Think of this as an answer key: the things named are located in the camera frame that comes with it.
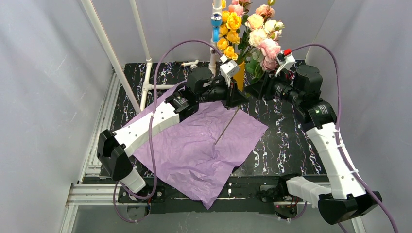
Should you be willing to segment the light pink rose stem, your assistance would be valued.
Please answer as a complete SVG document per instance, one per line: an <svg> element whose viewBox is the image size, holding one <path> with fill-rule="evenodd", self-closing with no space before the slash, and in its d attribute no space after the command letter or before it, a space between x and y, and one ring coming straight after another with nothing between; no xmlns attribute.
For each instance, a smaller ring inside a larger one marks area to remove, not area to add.
<svg viewBox="0 0 412 233"><path fill-rule="evenodd" d="M271 39L265 39L257 48L250 46L248 39L245 39L243 49L245 72L257 80L265 72L274 71L277 67L276 56L278 53L280 53L280 46Z"/></svg>

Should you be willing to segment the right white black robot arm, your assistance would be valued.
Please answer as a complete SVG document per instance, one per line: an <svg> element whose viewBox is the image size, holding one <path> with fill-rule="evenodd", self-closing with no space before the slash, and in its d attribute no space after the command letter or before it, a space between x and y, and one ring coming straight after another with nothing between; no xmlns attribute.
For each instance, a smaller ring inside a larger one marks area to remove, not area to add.
<svg viewBox="0 0 412 233"><path fill-rule="evenodd" d="M245 87L257 99L279 98L290 103L296 119L313 143L324 165L330 188L318 185L298 174L281 176L276 187L259 191L264 201L286 196L298 197L317 208L331 225L365 215L382 197L378 191L367 191L355 178L355 172L343 158L343 143L336 136L337 116L321 97L323 78L318 68L300 65L294 73L281 71L278 77L267 74Z"/></svg>

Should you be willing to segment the peach rose flower stem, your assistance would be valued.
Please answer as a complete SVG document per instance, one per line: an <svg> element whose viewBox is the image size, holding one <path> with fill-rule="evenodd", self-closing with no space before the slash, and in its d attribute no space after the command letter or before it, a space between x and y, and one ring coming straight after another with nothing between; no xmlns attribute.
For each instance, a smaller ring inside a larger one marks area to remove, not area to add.
<svg viewBox="0 0 412 233"><path fill-rule="evenodd" d="M263 28L265 22L275 16L273 8L275 2L276 0L268 0L266 4L256 8L255 12L247 18L245 26L250 31Z"/></svg>

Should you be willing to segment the blue pipe valve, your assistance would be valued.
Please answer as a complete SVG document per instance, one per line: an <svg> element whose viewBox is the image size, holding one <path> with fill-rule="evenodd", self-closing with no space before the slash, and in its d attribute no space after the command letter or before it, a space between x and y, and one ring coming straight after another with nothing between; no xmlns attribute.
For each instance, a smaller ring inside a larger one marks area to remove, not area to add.
<svg viewBox="0 0 412 233"><path fill-rule="evenodd" d="M217 43L219 41L220 26L222 24L222 14L219 12L213 13L210 17L212 27L211 41Z"/></svg>

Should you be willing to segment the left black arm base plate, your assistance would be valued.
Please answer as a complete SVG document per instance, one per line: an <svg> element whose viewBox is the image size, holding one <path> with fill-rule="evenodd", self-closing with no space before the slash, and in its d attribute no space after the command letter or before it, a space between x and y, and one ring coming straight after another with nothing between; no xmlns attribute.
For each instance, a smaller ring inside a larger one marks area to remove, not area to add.
<svg viewBox="0 0 412 233"><path fill-rule="evenodd" d="M148 196L151 194L153 189L152 185L146 185L142 190L140 190L137 195L138 196ZM135 196L129 194L126 189L120 186L119 195L117 197L118 203L163 203L165 201L165 187L164 186L157 186L156 192L153 196L147 199L138 199Z"/></svg>

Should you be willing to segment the pink rose flower stem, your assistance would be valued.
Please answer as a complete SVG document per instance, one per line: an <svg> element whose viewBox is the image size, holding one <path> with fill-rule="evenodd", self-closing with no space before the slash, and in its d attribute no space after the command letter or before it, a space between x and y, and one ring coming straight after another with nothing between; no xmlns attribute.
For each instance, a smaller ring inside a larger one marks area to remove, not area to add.
<svg viewBox="0 0 412 233"><path fill-rule="evenodd" d="M228 6L228 10L231 13L236 13L240 18L242 18L249 12L250 5L250 0L233 0Z"/></svg>

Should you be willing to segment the purple pink wrapping paper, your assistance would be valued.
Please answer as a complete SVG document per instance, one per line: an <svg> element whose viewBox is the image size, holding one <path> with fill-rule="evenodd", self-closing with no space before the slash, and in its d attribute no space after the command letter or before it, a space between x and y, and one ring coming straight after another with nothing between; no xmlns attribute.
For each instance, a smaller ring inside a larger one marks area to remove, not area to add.
<svg viewBox="0 0 412 233"><path fill-rule="evenodd" d="M209 209L267 128L244 111L202 103L194 115L154 136L153 152L144 143L134 156L161 181Z"/></svg>

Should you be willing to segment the yellow rose flower stem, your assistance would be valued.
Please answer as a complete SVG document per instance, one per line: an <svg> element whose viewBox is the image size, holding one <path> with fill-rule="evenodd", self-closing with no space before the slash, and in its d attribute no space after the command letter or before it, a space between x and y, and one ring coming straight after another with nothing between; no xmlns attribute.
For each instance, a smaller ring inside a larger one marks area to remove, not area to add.
<svg viewBox="0 0 412 233"><path fill-rule="evenodd" d="M243 49L245 42L245 39L240 36L243 17L240 18L236 13L229 12L229 5L226 5L225 0L221 1L221 4L222 24L216 46L221 53L235 60L237 64L241 64L244 61Z"/></svg>

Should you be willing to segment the small white pipe elbow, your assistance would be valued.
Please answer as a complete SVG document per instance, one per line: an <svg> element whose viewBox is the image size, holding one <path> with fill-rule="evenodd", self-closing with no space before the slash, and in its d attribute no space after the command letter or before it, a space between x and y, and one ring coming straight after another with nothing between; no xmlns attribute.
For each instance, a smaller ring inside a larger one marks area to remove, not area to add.
<svg viewBox="0 0 412 233"><path fill-rule="evenodd" d="M181 64L181 66L182 66L182 67L189 67L191 70L193 70L193 69L197 68L198 63L199 63L199 60L196 59L196 60L191 61L191 62L185 61L185 62L183 62L183 63Z"/></svg>

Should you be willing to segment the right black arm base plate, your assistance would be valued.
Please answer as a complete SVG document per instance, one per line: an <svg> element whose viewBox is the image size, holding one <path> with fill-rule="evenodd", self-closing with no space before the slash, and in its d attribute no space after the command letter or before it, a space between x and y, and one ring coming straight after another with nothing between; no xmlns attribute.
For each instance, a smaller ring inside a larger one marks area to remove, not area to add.
<svg viewBox="0 0 412 233"><path fill-rule="evenodd" d="M286 186L264 184L260 186L257 196L262 202L289 201L291 205L304 201L302 198L288 192Z"/></svg>

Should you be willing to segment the yellow cylindrical vase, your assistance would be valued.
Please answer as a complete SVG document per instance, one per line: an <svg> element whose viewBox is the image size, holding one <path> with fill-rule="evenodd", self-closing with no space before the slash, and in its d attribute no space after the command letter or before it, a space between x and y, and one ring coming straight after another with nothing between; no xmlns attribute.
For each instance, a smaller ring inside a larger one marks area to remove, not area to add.
<svg viewBox="0 0 412 233"><path fill-rule="evenodd" d="M234 75L234 80L237 82L237 87L240 92L244 90L244 74L245 74L245 62L243 61L239 66L239 71Z"/></svg>

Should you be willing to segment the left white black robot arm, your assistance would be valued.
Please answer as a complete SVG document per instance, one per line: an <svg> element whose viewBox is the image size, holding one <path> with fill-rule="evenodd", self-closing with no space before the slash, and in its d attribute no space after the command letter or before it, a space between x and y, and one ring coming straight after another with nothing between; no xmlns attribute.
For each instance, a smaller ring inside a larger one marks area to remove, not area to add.
<svg viewBox="0 0 412 233"><path fill-rule="evenodd" d="M117 131L102 131L98 138L97 158L111 179L136 195L146 182L129 158L140 146L195 114L200 103L220 101L227 109L246 103L247 97L238 89L234 78L239 71L240 67L234 62L221 65L221 74L217 77L213 77L207 67L194 68L171 95L154 105L153 112Z"/></svg>

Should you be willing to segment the white rose flower stem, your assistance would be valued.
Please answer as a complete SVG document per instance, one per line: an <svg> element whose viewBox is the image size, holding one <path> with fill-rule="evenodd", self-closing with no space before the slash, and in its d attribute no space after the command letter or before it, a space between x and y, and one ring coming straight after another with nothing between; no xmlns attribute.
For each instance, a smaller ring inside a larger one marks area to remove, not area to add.
<svg viewBox="0 0 412 233"><path fill-rule="evenodd" d="M282 21L267 20L260 28L249 33L248 43L250 46L257 48L265 39L278 41L284 27Z"/></svg>

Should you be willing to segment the white PVC pipe frame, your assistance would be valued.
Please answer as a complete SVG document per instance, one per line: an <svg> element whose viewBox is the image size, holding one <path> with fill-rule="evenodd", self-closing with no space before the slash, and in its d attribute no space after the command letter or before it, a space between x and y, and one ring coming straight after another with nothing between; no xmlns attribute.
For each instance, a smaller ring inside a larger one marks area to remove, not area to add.
<svg viewBox="0 0 412 233"><path fill-rule="evenodd" d="M152 88L151 72L146 70L143 91L135 94L121 68L127 63L152 67L174 44L212 37L212 0L83 0L81 5L138 112Z"/></svg>

